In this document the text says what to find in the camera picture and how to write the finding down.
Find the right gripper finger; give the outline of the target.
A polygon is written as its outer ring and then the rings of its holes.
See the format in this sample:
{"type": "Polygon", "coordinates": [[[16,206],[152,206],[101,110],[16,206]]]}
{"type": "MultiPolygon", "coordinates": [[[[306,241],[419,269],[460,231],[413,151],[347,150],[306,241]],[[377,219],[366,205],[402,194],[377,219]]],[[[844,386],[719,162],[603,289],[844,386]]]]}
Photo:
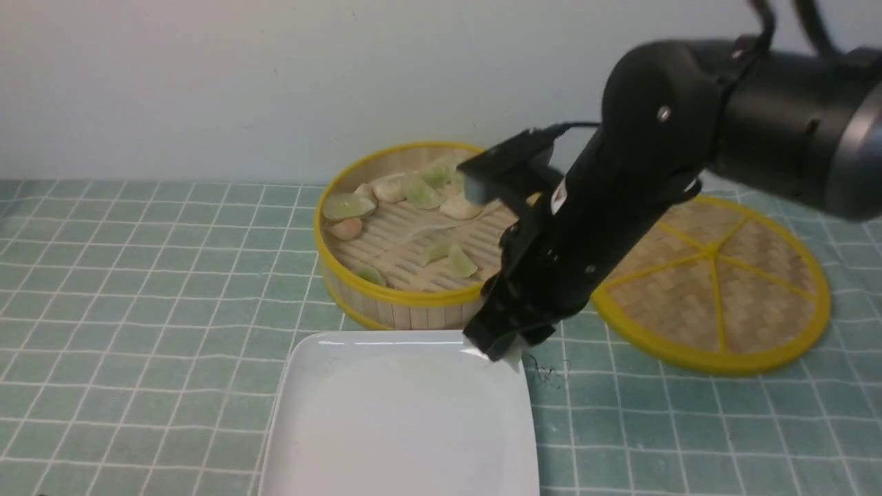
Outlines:
{"type": "Polygon", "coordinates": [[[506,282],[486,282],[482,305],[463,329],[466,341],[492,362],[506,357],[524,324],[523,305],[506,282]]]}
{"type": "Polygon", "coordinates": [[[548,341],[560,323],[557,315],[516,313],[510,317],[513,339],[510,347],[516,351],[531,349],[548,341]]]}

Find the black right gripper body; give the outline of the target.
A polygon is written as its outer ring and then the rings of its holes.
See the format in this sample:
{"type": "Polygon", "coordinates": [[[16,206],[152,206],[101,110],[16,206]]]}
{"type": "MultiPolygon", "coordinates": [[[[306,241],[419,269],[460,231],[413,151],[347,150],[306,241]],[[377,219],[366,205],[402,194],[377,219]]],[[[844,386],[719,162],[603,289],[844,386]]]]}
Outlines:
{"type": "Polygon", "coordinates": [[[508,283],[523,313],[577,313],[662,214],[696,194],[702,163],[599,129],[557,186],[507,205],[519,220],[491,282],[508,283]]]}

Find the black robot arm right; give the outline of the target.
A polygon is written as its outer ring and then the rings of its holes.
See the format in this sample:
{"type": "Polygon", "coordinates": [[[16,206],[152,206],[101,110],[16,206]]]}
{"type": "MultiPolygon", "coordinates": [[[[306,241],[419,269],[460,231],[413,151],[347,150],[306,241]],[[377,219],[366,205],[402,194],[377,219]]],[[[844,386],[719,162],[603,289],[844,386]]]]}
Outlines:
{"type": "Polygon", "coordinates": [[[517,216],[463,334],[497,362],[582,310],[704,170],[829,216],[880,216],[880,49],[842,53],[794,3],[814,54],[772,50],[776,19],[738,39],[662,40],[608,76],[598,122],[526,129],[460,164],[467,200],[517,216]]]}

